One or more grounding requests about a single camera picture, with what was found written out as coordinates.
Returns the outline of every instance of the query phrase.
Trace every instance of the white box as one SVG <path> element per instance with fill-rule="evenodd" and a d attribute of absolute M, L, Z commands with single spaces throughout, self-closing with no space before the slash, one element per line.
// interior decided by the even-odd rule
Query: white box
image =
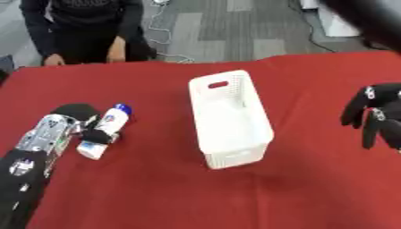
<path fill-rule="evenodd" d="M 319 1 L 318 0 L 301 0 L 301 6 L 304 10 L 318 9 Z"/>
<path fill-rule="evenodd" d="M 338 14 L 322 4 L 319 7 L 319 18 L 328 37 L 356 37 L 361 33 Z"/>
<path fill-rule="evenodd" d="M 225 72 L 190 81 L 200 150 L 212 169 L 260 161 L 273 140 L 249 74 Z"/>

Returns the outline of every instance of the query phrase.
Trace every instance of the bottle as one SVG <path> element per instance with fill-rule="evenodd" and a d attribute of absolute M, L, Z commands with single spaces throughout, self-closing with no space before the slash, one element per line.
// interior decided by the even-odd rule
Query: bottle
<path fill-rule="evenodd" d="M 116 104 L 106 112 L 103 118 L 98 122 L 95 129 L 105 132 L 112 138 L 112 142 L 114 142 L 118 137 L 118 132 L 128 122 L 131 114 L 132 109 L 129 106 L 125 104 Z M 77 150 L 85 157 L 99 160 L 107 147 L 108 145 L 105 144 L 83 140 Z"/>

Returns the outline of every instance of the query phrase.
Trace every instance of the blue bottle cap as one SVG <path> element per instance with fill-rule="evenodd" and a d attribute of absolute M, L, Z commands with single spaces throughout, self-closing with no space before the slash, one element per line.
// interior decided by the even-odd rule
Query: blue bottle cap
<path fill-rule="evenodd" d="M 131 115 L 131 114 L 132 114 L 132 109 L 131 109 L 128 105 L 125 105 L 125 104 L 116 104 L 114 108 L 115 108 L 115 109 L 122 110 L 122 111 L 124 111 L 124 112 L 125 112 L 126 114 L 128 114 L 128 115 Z"/>

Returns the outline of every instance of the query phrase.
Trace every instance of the red tablecloth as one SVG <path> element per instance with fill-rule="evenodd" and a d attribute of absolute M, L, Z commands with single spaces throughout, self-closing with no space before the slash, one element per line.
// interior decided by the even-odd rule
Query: red tablecloth
<path fill-rule="evenodd" d="M 276 132 L 256 164 L 211 171 L 198 150 L 188 81 L 244 69 Z M 363 85 L 401 81 L 390 53 L 279 56 L 252 63 L 27 68 L 0 89 L 0 151 L 52 108 L 135 108 L 99 161 L 71 145 L 29 229 L 401 228 L 401 156 L 339 124 Z"/>

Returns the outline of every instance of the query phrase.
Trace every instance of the gray carpet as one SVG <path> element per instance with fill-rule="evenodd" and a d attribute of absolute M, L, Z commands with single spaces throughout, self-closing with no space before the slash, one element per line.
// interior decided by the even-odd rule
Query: gray carpet
<path fill-rule="evenodd" d="M 144 27 L 160 8 L 146 6 Z M 0 4 L 0 56 L 11 54 L 17 66 L 37 65 L 38 54 L 30 42 L 19 0 Z M 365 48 L 357 38 L 327 38 L 316 12 L 306 18 L 314 27 L 313 38 L 338 52 L 360 51 Z M 151 42 L 160 53 L 185 55 L 196 63 L 249 61 L 273 55 L 322 53 L 308 39 L 310 27 L 302 16 L 288 8 L 286 0 L 171 0 L 152 27 L 172 32 L 169 45 Z M 165 42 L 168 34 L 147 30 L 148 39 Z M 168 57 L 179 62 L 183 57 Z"/>

